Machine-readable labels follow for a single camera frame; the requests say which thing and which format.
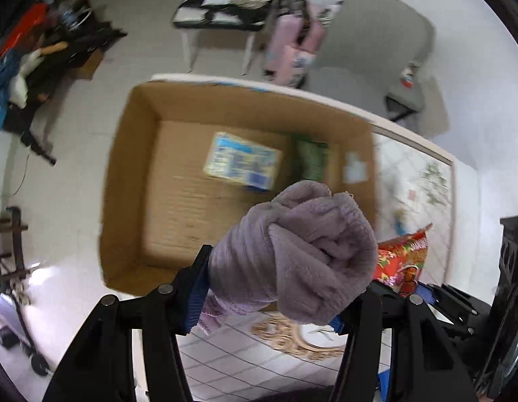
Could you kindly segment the pink gift bag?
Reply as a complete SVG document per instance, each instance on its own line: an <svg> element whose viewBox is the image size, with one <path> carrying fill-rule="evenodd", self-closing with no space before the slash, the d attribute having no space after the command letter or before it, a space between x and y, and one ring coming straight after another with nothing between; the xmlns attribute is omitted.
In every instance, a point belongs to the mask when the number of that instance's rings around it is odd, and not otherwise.
<svg viewBox="0 0 518 402"><path fill-rule="evenodd" d="M297 88L315 58L315 53L304 50L299 46L285 46L282 61L275 73L273 83L280 86Z"/></svg>

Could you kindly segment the grey chair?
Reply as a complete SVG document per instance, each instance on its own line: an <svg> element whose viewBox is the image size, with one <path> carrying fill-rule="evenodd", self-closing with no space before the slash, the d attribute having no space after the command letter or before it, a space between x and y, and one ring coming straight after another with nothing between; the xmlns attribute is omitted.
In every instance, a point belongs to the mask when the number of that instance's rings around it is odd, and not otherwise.
<svg viewBox="0 0 518 402"><path fill-rule="evenodd" d="M434 48L434 25L401 0L344 0L303 88L394 122L424 110L421 85L402 83Z"/></svg>

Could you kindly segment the brown cardboard box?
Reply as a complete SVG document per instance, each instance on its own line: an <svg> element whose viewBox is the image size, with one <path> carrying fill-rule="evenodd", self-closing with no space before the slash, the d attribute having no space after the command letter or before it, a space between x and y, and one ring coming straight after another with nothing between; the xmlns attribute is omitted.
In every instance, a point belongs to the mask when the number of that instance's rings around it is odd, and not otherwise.
<svg viewBox="0 0 518 402"><path fill-rule="evenodd" d="M204 172L216 133L282 154L260 192ZM173 280L255 204L290 183L292 139L327 144L325 183L376 213L371 124L350 106L270 83L167 74L129 92L106 171L99 239L104 284L134 296Z"/></svg>

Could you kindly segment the pink suitcase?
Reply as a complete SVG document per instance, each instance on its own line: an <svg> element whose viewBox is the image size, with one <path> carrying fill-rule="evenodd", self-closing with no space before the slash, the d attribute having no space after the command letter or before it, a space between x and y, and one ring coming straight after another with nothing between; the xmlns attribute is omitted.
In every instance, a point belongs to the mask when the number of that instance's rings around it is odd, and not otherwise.
<svg viewBox="0 0 518 402"><path fill-rule="evenodd" d="M319 21L320 7L308 0L276 0L273 33L266 49L264 72L273 78L285 46L299 46L317 53L325 36Z"/></svg>

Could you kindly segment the purple fuzzy cloth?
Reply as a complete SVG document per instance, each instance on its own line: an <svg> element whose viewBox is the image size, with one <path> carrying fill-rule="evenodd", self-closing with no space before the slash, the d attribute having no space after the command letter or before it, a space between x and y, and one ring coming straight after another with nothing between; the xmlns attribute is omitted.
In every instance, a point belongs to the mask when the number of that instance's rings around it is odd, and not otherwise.
<svg viewBox="0 0 518 402"><path fill-rule="evenodd" d="M199 328L211 335L270 304L297 323L327 325L365 292L377 259L352 195L300 181L251 207L214 246Z"/></svg>

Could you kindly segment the black bag on bench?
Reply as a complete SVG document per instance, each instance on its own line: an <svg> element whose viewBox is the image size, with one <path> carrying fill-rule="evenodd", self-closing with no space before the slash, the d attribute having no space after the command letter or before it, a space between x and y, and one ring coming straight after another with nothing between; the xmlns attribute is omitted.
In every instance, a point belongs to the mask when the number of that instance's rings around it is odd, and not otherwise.
<svg viewBox="0 0 518 402"><path fill-rule="evenodd" d="M256 33L266 24L273 0L182 0L173 17L177 29Z"/></svg>

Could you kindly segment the pile of colourful clothes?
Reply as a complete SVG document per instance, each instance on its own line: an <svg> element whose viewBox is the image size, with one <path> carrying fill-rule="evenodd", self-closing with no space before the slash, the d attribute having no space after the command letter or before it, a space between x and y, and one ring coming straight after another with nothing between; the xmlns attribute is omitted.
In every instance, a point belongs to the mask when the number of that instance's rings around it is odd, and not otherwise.
<svg viewBox="0 0 518 402"><path fill-rule="evenodd" d="M31 152L56 164L31 131L36 112L66 75L91 79L104 52L125 37L97 17L90 0L32 5L0 48L0 135L18 135Z"/></svg>

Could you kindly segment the green snack bag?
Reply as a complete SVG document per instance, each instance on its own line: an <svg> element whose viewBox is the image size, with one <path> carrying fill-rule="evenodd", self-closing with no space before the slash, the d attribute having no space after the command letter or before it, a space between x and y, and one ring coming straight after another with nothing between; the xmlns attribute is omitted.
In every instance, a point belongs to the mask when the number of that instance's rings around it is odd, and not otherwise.
<svg viewBox="0 0 518 402"><path fill-rule="evenodd" d="M292 136L292 180L322 182L325 178L329 146L308 136Z"/></svg>

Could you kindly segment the white bench with clutter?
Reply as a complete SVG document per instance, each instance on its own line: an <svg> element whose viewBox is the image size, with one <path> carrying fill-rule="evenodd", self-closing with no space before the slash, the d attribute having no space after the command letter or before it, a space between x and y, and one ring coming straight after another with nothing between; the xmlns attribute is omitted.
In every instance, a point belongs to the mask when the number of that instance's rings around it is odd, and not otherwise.
<svg viewBox="0 0 518 402"><path fill-rule="evenodd" d="M191 32L227 30L247 34L241 72L247 74L257 34L264 30L273 0L181 0L172 25L182 37L183 61L193 68Z"/></svg>

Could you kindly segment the red snack bag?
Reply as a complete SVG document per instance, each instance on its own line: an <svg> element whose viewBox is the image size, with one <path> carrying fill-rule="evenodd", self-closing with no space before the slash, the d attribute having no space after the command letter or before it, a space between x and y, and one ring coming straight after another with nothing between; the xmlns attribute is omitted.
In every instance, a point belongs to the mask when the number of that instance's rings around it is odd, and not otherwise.
<svg viewBox="0 0 518 402"><path fill-rule="evenodd" d="M428 254L430 223L415 233L399 236L378 245L378 261L373 279L402 297L415 292Z"/></svg>

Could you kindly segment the blue long snack packet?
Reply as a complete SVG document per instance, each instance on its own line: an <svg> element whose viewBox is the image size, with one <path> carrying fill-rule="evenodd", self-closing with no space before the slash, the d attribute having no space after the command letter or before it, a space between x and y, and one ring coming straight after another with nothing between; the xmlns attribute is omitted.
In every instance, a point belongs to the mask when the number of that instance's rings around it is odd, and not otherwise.
<svg viewBox="0 0 518 402"><path fill-rule="evenodd" d="M406 211L404 209L397 209L393 215L394 229L398 236L403 236L408 233L406 229Z"/></svg>

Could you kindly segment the clear crinkled plastic wrapper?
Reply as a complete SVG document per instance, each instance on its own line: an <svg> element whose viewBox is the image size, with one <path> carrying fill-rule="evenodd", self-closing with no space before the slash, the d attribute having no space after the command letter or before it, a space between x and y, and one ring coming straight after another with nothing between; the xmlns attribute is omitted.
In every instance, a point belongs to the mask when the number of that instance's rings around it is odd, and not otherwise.
<svg viewBox="0 0 518 402"><path fill-rule="evenodd" d="M420 173L420 187L431 206L446 207L450 203L448 181L437 161L428 161Z"/></svg>

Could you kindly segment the cream blue tissue pack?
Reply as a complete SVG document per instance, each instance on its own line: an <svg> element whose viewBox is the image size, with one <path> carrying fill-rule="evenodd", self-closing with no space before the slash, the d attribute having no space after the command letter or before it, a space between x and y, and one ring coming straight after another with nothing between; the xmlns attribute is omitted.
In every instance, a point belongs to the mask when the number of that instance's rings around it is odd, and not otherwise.
<svg viewBox="0 0 518 402"><path fill-rule="evenodd" d="M204 164L204 173L228 183L270 191L282 159L280 150L230 133L217 132Z"/></svg>

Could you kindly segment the dark wooden chair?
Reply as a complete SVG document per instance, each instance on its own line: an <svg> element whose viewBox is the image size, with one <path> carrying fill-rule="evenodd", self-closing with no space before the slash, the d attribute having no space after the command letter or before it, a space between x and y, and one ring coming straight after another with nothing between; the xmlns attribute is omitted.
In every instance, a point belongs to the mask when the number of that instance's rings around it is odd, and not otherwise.
<svg viewBox="0 0 518 402"><path fill-rule="evenodd" d="M27 230L20 208L7 207L0 218L0 295L11 293L13 284L29 274L22 248L22 234Z"/></svg>

